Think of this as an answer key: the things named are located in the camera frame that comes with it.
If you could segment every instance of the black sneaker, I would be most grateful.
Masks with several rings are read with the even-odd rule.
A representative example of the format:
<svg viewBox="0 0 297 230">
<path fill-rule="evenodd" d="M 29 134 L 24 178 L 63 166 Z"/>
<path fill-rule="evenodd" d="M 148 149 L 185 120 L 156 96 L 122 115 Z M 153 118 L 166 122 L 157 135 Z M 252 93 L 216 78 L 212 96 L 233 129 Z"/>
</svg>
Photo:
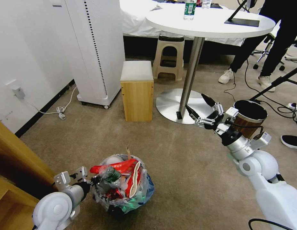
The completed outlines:
<svg viewBox="0 0 297 230">
<path fill-rule="evenodd" d="M 282 135 L 280 140 L 285 146 L 292 149 L 297 149 L 297 136 Z"/>
</svg>

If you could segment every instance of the green label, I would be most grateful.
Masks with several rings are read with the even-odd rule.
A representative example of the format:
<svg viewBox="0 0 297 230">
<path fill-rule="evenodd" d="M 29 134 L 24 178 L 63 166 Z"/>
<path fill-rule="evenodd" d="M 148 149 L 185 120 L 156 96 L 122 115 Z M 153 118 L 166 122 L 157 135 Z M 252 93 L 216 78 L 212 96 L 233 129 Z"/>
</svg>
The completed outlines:
<svg viewBox="0 0 297 230">
<path fill-rule="evenodd" d="M 196 3 L 186 3 L 185 15 L 194 15 Z"/>
</svg>

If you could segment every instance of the white bed sheet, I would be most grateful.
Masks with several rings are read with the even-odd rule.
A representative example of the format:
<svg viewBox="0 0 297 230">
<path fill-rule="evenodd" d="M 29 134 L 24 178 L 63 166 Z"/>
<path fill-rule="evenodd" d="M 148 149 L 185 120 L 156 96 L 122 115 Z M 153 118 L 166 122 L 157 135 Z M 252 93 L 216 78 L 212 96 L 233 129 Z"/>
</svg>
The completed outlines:
<svg viewBox="0 0 297 230">
<path fill-rule="evenodd" d="M 122 29 L 125 35 L 158 37 L 160 33 L 162 33 L 165 36 L 177 36 L 177 34 L 153 28 L 149 26 L 145 20 L 145 16 L 155 7 L 171 9 L 171 7 L 177 7 L 177 4 L 158 3 L 152 0 L 120 0 L 120 7 L 123 18 Z M 185 39 L 193 40 L 194 37 L 185 36 Z M 205 40 L 236 46 L 240 46 L 243 42 L 242 38 L 205 38 Z"/>
</svg>

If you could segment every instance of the brown cup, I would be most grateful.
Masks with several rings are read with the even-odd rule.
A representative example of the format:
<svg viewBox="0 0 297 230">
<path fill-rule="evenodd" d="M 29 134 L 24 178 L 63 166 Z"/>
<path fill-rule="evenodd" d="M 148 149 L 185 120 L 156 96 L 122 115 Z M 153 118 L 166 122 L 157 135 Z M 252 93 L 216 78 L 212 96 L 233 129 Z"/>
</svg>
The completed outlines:
<svg viewBox="0 0 297 230">
<path fill-rule="evenodd" d="M 243 128 L 235 126 L 235 124 L 241 126 L 260 126 L 268 116 L 267 111 L 260 104 L 249 100 L 236 101 L 234 108 L 238 109 L 239 113 L 232 127 L 240 131 L 244 137 L 251 139 L 257 128 Z"/>
</svg>

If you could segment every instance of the wooden stool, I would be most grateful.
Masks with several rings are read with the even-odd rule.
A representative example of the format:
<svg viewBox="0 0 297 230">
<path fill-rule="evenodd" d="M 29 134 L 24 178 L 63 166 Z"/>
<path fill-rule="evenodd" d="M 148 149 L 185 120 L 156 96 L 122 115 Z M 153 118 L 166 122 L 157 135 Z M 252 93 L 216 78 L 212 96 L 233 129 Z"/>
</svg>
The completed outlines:
<svg viewBox="0 0 297 230">
<path fill-rule="evenodd" d="M 121 88 L 126 121 L 151 121 L 154 79 L 150 61 L 125 61 Z"/>
<path fill-rule="evenodd" d="M 158 78 L 159 73 L 173 73 L 175 74 L 175 81 L 182 80 L 184 45 L 184 37 L 159 36 L 153 64 L 154 79 Z M 177 50 L 176 57 L 163 55 L 164 48 L 168 46 L 172 46 Z"/>
</svg>

